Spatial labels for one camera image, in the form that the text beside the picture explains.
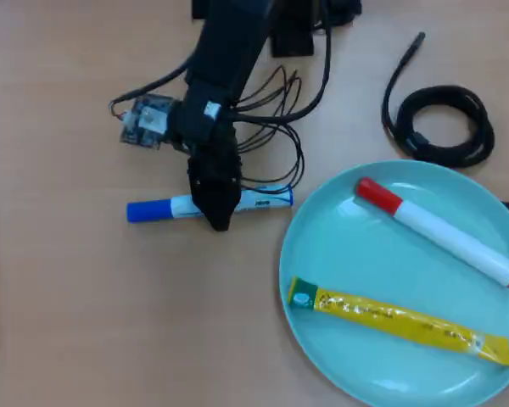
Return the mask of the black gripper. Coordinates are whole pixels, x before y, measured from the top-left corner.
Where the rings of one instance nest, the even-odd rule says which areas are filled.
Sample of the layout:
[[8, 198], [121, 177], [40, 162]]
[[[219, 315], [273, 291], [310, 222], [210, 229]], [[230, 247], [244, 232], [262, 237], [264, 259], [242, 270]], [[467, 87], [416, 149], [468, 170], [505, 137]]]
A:
[[193, 203], [214, 231], [227, 231], [241, 194], [241, 159], [234, 124], [224, 114], [227, 88], [192, 82], [174, 108], [170, 130], [186, 146]]

